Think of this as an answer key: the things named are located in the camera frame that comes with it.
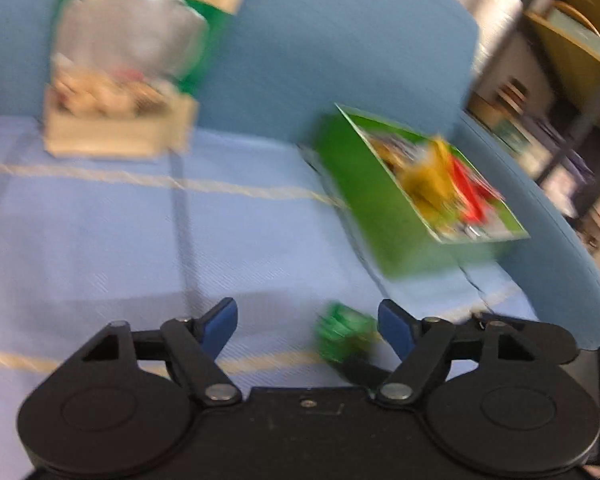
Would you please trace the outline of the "small green snack packet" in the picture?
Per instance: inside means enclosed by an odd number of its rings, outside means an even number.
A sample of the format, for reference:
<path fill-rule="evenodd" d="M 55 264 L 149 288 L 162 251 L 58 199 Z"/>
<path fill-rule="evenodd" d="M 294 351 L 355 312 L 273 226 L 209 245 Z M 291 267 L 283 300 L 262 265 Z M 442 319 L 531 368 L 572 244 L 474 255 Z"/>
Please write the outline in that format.
<path fill-rule="evenodd" d="M 324 361 L 343 363 L 352 356 L 366 359 L 379 336 L 372 316 L 334 301 L 318 316 L 315 338 Z"/>

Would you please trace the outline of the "yellow snack packet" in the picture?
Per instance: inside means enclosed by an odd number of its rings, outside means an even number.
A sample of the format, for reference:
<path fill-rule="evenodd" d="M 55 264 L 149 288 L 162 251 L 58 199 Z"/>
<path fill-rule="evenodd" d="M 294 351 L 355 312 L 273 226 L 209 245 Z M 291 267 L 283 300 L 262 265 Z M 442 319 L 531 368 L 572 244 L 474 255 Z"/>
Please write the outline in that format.
<path fill-rule="evenodd" d="M 368 140 L 430 226 L 438 228 L 454 220 L 458 197 L 448 142 L 435 136 L 414 143 L 396 134 L 373 134 Z"/>

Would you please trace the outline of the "green white cardboard box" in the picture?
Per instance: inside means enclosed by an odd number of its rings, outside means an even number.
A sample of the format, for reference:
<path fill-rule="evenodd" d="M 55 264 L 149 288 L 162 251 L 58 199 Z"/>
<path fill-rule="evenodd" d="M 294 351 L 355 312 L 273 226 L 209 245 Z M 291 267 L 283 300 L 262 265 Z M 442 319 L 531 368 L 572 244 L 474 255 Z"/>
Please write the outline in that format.
<path fill-rule="evenodd" d="M 529 234 L 503 195 L 442 136 L 338 106 L 318 160 L 387 278 L 497 259 Z"/>

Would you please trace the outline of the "red white snack packet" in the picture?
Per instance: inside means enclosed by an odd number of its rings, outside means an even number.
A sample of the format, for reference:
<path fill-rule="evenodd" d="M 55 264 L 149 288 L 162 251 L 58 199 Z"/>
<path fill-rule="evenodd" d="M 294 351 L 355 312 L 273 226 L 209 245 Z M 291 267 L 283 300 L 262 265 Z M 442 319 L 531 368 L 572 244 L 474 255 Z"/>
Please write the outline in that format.
<path fill-rule="evenodd" d="M 460 201 L 460 221 L 485 226 L 488 213 L 502 199 L 500 192 L 456 155 L 452 156 L 452 182 Z"/>

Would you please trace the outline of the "light blue checked blanket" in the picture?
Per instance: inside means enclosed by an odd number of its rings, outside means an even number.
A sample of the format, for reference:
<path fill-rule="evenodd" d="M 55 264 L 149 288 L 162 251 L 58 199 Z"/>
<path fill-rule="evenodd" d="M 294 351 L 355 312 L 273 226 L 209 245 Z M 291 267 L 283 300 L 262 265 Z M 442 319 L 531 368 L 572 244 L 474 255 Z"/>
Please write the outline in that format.
<path fill-rule="evenodd" d="M 495 264 L 386 280 L 345 216 L 290 144 L 204 131 L 182 156 L 60 160 L 35 119 L 0 117 L 0 479 L 30 469 L 20 403 L 112 321 L 155 330 L 233 298 L 220 363 L 249 389 L 339 384 L 314 347 L 334 301 L 375 314 L 392 298 L 451 321 L 534 315 Z"/>

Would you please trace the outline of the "dark metal shelf unit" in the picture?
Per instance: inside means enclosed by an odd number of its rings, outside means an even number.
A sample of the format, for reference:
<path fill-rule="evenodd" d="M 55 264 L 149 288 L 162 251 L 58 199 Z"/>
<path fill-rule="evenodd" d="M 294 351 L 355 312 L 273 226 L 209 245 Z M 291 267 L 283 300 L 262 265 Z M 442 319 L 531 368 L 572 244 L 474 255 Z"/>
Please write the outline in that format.
<path fill-rule="evenodd" d="M 600 199 L 600 0 L 522 0 L 468 113 L 572 226 Z"/>

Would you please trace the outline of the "blue fabric sofa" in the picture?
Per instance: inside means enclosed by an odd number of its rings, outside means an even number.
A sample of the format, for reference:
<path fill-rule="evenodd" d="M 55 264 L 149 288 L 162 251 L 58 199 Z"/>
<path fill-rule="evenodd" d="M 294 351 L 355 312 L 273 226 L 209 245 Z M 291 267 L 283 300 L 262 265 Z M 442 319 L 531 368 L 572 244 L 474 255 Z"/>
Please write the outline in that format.
<path fill-rule="evenodd" d="M 0 117 L 37 121 L 55 0 L 0 0 Z M 600 276 L 536 186 L 460 114 L 476 26 L 456 0 L 246 0 L 201 92 L 204 131 L 301 151 L 337 105 L 449 133 L 531 232 L 500 268 L 534 315 L 600 343 Z"/>

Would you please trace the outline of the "large beige snack bag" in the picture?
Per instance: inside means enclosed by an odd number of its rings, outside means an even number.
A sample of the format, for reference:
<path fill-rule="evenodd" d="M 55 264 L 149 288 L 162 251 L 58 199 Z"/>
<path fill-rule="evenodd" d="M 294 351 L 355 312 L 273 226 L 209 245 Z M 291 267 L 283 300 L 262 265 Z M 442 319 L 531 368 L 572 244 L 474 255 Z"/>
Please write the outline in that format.
<path fill-rule="evenodd" d="M 188 149 L 197 93 L 242 0 L 58 0 L 45 89 L 55 157 L 152 159 Z"/>

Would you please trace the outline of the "white plastic cup stack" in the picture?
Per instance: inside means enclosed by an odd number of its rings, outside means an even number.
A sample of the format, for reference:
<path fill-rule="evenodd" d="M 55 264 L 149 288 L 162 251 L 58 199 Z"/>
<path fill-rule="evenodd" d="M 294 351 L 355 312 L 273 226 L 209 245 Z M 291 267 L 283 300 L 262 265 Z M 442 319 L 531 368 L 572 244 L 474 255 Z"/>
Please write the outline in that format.
<path fill-rule="evenodd" d="M 471 67 L 472 90 L 477 91 L 494 69 L 522 10 L 522 0 L 472 0 L 469 11 L 478 26 L 478 42 Z"/>

